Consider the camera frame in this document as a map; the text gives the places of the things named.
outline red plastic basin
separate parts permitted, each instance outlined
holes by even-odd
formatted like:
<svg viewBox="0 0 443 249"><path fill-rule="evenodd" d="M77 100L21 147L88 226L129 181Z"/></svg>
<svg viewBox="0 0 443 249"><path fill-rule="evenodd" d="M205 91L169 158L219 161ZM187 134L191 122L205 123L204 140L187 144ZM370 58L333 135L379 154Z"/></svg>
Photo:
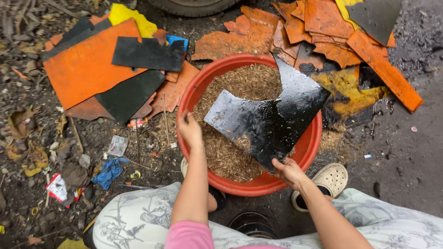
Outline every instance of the red plastic basin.
<svg viewBox="0 0 443 249"><path fill-rule="evenodd" d="M223 59L216 60L205 66L189 83L185 93L180 101L180 107L177 117L188 109L192 111L194 105L200 100L203 92L214 79L214 77L222 75L228 71L234 70L242 66L252 64L263 64L267 66L277 67L274 58L270 55L252 55L252 54L234 54ZM180 136L177 130L180 149L186 160L189 160L189 146ZM300 168L306 171L315 158L320 145L322 136L322 114L315 116L309 127L300 137L295 145L295 154L292 156ZM286 184L279 178L271 177L267 172L256 177L247 183L238 183L230 179L215 175L208 169L209 184L228 194L239 196L261 196L268 195L275 191L284 189Z"/></svg>

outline ground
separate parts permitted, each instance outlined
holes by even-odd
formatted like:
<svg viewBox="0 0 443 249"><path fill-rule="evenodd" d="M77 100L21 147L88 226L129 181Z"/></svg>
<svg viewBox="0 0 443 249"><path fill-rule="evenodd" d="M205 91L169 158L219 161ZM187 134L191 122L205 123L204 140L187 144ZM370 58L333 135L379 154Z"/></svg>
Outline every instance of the ground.
<svg viewBox="0 0 443 249"><path fill-rule="evenodd" d="M271 0L242 2L244 5L275 13L271 3ZM102 3L99 14L102 14L106 8L108 6ZM156 23L159 28L168 30L172 35L190 39L189 54L193 53L196 40L213 31L226 31L223 22L235 20L241 14L240 5L235 5L224 13L212 17L189 19L163 13L145 1L139 1L137 10L149 21ZM63 31L65 19L60 19L47 23L46 27L39 27L45 29L43 38L49 38ZM441 148L443 148L441 132L443 129L441 117L443 107L441 98L443 92L442 24L443 6L440 0L403 1L403 10L394 30L396 48L389 49L390 61L417 89L424 99L423 105L411 114L399 101L396 101L393 109L390 110L392 101L388 100L395 100L394 96L379 101L374 108L374 113L380 113L380 115L374 115L372 121L367 124L348 127L346 132L339 135L335 148L322 147L319 150L307 172L309 176L313 176L328 163L341 162L349 172L348 187L374 197L379 194L379 199L383 201L443 218L443 187L440 183L443 176L443 169L440 167L443 160L441 153ZM29 58L23 53L14 54L14 51L0 55L0 64L19 66L22 70ZM202 68L206 63L193 62L198 68ZM1 84L7 89L6 93L2 92L1 97L0 126L2 128L8 123L4 114L6 111L12 113L29 105L42 106L42 111L35 119L40 126L46 125L45 129L40 136L37 133L31 138L38 141L47 153L54 141L75 139L70 122L64 131L64 137L55 136L55 120L61 115L55 107L61 105L47 80L41 83L43 89L37 90L32 82L25 82L23 85L16 84L19 80L12 74L10 75L11 79L3 78ZM172 131L175 129L174 117L174 113L168 115ZM132 128L119 126L112 120L74 121L80 132L85 153L91 156L93 166L102 161L103 153L112 135L118 134L130 140L125 156L146 167L160 170L154 172L135 163L126 165L123 175L113 182L108 192L98 185L90 187L93 192L93 197L89 199L93 203L92 208L83 201L79 201L67 209L53 198L50 199L48 208L43 208L44 202L38 205L41 200L46 200L44 189L46 177L40 173L31 179L27 178L20 168L21 164L12 162L3 149L3 153L0 154L0 167L7 169L9 174L6 174L1 188L8 207L6 212L2 211L0 214L0 225L6 227L6 234L0 235L1 241L4 241L0 248L11 248L25 242L30 234L39 237L60 230L63 231L45 238L43 248L57 248L66 237L83 237L86 244L94 248L91 230L81 234L82 223L88 224L117 194L130 191L129 188L117 185L130 181L130 175L135 170L141 172L142 179L134 181L133 185L153 187L182 181L179 163L183 155L180 149L170 149L164 145L164 130L160 127L163 122L162 118L162 114L157 115L147 127L137 132ZM416 127L417 132L413 132L412 127ZM331 127L324 128L324 132L332 134L331 137L324 136L323 142L332 139L337 134ZM2 141L7 141L7 136L6 133L2 133ZM149 149L147 145L149 141L157 141L158 147ZM150 152L158 152L158 157L154 157ZM365 159L363 156L366 154L371 154L372 157ZM79 155L78 148L74 147L68 160L76 161ZM58 172L57 170L59 169L55 167L52 172ZM375 183L380 184L379 193L374 191ZM256 198L228 195L227 207L219 212L210 213L209 218L211 221L227 226L237 214L253 210L269 217L277 237L315 232L309 214L295 211L290 203L290 195L291 190L287 188ZM37 206L40 207L40 211L33 216L31 209Z"/></svg>

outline floral pants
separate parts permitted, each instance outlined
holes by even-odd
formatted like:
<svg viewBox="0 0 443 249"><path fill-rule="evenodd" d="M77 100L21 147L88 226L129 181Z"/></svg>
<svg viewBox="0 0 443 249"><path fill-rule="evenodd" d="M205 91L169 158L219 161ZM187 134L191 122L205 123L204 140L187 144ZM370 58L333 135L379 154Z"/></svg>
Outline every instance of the floral pants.
<svg viewBox="0 0 443 249"><path fill-rule="evenodd" d="M180 183L115 197L98 215L93 239L97 249L163 249ZM376 249L443 248L443 219L394 206L355 189L331 201ZM323 248L317 233L279 240L248 237L209 222L215 248L274 245L294 249Z"/></svg>

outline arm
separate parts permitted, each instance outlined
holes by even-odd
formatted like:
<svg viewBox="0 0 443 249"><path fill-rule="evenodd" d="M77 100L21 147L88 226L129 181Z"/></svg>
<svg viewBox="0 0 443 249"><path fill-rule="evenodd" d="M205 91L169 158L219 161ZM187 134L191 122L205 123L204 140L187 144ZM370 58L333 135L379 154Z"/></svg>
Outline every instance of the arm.
<svg viewBox="0 0 443 249"><path fill-rule="evenodd" d="M194 116L185 111L177 123L190 147L189 166L172 210L171 226L191 221L208 226L208 169L202 130Z"/></svg>
<svg viewBox="0 0 443 249"><path fill-rule="evenodd" d="M303 196L326 249L372 248L365 237L332 206L294 160L287 158L280 163L273 159L272 164L281 171L277 176Z"/></svg>

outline hand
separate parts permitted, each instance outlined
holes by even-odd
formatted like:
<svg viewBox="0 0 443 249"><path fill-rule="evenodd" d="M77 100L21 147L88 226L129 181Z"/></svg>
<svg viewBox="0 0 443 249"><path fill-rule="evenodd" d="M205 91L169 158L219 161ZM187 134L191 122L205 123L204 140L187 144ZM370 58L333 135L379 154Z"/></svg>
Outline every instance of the hand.
<svg viewBox="0 0 443 249"><path fill-rule="evenodd" d="M202 129L194 118L194 115L188 110L185 110L178 121L180 135L191 148L203 146Z"/></svg>
<svg viewBox="0 0 443 249"><path fill-rule="evenodd" d="M272 159L272 164L275 168L280 170L280 172L276 172L272 175L282 179L288 187L294 190L299 191L304 183L311 180L300 169L298 164L290 158L285 158L283 163L279 162L277 158L274 158Z"/></svg>

